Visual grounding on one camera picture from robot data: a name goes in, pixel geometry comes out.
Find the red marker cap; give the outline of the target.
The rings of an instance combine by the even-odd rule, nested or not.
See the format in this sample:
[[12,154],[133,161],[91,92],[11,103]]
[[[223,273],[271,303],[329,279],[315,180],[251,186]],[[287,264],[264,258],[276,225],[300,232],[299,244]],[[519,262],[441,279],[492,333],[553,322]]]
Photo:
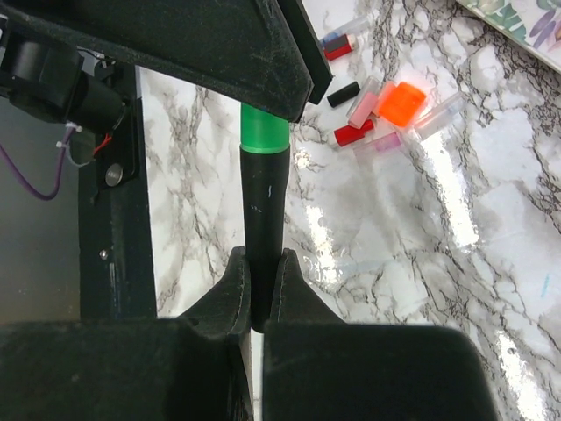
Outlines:
[[374,127],[374,122],[371,119],[367,119],[359,128],[345,125],[334,131],[335,140],[341,147],[348,146],[363,139]]

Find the clear purple marker cap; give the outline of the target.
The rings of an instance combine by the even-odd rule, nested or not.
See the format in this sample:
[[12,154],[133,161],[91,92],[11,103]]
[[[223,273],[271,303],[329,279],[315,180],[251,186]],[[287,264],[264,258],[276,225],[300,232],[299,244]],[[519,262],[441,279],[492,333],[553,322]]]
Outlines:
[[377,139],[369,139],[353,148],[353,153],[358,160],[366,160],[400,148],[401,136],[397,132],[390,132]]

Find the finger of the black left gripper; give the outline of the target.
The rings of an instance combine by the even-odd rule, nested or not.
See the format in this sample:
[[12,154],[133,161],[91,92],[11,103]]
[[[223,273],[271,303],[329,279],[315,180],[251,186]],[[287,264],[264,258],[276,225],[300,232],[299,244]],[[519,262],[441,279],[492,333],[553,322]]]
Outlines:
[[278,0],[277,3],[313,82],[309,102],[320,104],[331,84],[333,75],[309,15],[301,0]]
[[3,1],[21,25],[192,82],[289,122],[312,76],[275,1]]

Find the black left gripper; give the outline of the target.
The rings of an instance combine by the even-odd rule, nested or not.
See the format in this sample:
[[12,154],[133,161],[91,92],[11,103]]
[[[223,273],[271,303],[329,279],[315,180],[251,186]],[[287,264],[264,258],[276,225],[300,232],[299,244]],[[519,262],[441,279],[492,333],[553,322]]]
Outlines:
[[127,113],[124,98],[82,70],[77,49],[1,17],[1,97],[47,123],[112,132]]

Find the pink marker cap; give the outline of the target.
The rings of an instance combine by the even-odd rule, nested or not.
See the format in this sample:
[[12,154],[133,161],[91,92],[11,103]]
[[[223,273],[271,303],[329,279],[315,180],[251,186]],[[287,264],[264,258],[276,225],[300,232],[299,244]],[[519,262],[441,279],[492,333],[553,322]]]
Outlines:
[[380,81],[374,76],[368,77],[347,112],[347,123],[350,127],[362,127],[378,102],[379,92]]

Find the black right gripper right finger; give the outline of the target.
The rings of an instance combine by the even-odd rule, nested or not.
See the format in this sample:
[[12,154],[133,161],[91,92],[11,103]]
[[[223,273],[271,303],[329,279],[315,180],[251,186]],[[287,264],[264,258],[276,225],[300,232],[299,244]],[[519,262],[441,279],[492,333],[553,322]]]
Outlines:
[[481,359],[461,332],[349,324],[304,281],[296,253],[278,266],[264,330],[265,420],[494,420]]

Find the green cap black highlighter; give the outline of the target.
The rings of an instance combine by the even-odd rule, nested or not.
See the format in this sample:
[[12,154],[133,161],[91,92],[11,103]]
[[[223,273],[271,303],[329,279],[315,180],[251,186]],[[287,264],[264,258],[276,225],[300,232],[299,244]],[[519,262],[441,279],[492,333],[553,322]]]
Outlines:
[[245,255],[251,276],[252,328],[262,333],[269,319],[277,268],[283,252],[290,150],[240,151]]

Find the orange highlighter cap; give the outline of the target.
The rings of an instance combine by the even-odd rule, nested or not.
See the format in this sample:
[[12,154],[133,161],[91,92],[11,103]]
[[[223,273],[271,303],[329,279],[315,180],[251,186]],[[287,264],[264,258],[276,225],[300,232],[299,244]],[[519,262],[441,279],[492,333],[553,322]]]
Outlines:
[[423,108],[427,94],[408,82],[395,84],[393,93],[394,113],[388,123],[400,128],[410,125]]

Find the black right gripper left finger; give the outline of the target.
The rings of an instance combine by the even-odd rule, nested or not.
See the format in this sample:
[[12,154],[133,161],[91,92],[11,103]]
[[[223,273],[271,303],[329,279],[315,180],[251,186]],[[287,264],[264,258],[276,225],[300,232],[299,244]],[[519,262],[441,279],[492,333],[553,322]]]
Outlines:
[[2,419],[252,419],[250,289],[238,246],[179,317],[3,325]]

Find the blue red whiteboard pen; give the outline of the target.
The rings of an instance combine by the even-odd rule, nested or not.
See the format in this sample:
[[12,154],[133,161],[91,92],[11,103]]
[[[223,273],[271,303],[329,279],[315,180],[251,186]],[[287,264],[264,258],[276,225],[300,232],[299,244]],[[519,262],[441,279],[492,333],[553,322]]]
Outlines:
[[323,53],[328,61],[334,61],[343,57],[358,47],[358,41],[354,34],[343,34],[325,44]]

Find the black marker cap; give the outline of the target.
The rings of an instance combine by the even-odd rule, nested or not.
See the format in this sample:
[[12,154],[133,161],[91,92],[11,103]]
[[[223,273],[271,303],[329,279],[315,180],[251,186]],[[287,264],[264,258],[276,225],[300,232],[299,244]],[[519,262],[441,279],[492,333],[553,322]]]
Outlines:
[[337,108],[356,97],[359,92],[359,84],[357,82],[352,82],[327,96],[327,101],[331,108]]

